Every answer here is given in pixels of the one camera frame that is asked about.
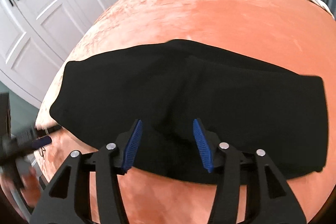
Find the operator left hand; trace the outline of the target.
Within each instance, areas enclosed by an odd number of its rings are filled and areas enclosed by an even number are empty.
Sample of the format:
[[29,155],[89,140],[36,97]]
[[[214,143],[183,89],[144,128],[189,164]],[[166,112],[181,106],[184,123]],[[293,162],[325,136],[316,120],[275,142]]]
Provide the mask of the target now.
[[[36,170],[31,167],[29,173],[22,176],[25,187],[21,189],[21,194],[29,207],[35,207],[41,198],[41,189],[36,174]],[[1,188],[9,202],[17,209],[18,206],[11,194],[11,190],[14,189],[14,184],[11,179],[4,174],[1,174]]]

